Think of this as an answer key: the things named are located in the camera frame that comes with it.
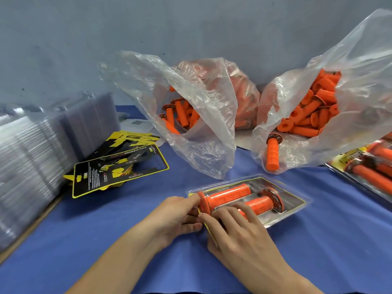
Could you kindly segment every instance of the gray wall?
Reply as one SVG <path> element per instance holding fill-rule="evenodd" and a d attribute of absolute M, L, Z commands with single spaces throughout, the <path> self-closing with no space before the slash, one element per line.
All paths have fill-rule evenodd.
<path fill-rule="evenodd" d="M 96 64 L 117 50 L 224 57 L 256 84 L 304 66 L 392 0 L 0 0 L 0 101 L 115 91 Z"/>

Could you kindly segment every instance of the person's left hand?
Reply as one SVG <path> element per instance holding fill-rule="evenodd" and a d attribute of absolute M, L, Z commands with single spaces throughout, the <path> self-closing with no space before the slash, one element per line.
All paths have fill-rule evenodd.
<path fill-rule="evenodd" d="M 198 195 L 188 198 L 168 197 L 155 208 L 140 224 L 152 229 L 158 236 L 160 249 L 169 246 L 181 234 L 200 231 L 203 227 L 198 218 Z"/>

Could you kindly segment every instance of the person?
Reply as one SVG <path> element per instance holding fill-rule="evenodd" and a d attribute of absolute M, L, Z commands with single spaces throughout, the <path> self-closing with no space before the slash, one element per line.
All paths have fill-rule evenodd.
<path fill-rule="evenodd" d="M 67 294 L 130 294 L 156 253 L 175 237 L 199 231 L 213 234 L 208 250 L 254 294 L 320 294 L 310 281 L 284 261 L 253 210 L 243 204 L 198 215 L 198 195 L 169 197 L 144 220 L 125 232 Z"/>

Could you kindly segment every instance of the plastic bag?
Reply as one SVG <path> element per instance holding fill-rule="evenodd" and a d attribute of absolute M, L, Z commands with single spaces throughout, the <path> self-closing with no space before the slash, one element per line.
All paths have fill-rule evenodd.
<path fill-rule="evenodd" d="M 341 71 L 335 92 L 341 113 L 319 136 L 306 139 L 282 133 L 276 173 L 326 163 L 391 131 L 392 12 L 378 9 L 304 69 L 288 71 L 264 89 L 252 143 L 254 157 L 263 167 L 269 133 L 300 103 L 321 68 Z"/>
<path fill-rule="evenodd" d="M 131 96 L 137 108 L 166 138 L 175 152 L 196 170 L 223 179 L 234 164 L 237 101 L 223 58 L 182 61 L 169 67 L 157 56 L 121 51 L 100 64 L 102 78 Z M 178 93 L 169 92 L 172 86 Z M 181 133 L 167 130 L 158 116 L 162 106 L 180 94 L 200 119 Z"/>
<path fill-rule="evenodd" d="M 260 93 L 256 85 L 238 68 L 236 63 L 225 60 L 225 65 L 238 103 L 235 129 L 253 129 L 256 127 Z"/>

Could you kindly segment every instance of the blue tablecloth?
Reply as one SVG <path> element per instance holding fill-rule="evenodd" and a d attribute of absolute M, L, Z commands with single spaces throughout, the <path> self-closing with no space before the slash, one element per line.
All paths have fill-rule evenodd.
<path fill-rule="evenodd" d="M 0 293 L 65 292 L 166 197 L 187 196 L 189 190 L 217 182 L 191 168 L 168 144 L 161 150 L 168 171 L 78 199 L 64 198 L 0 267 Z M 250 153 L 238 149 L 226 179 L 257 173 L 263 171 Z M 325 167 L 293 169 L 276 179 L 313 199 L 310 206 L 268 229 L 294 270 L 325 293 L 392 293 L 389 210 Z M 152 260 L 134 289 L 150 292 L 247 291 L 208 252 L 202 231 L 179 237 Z"/>

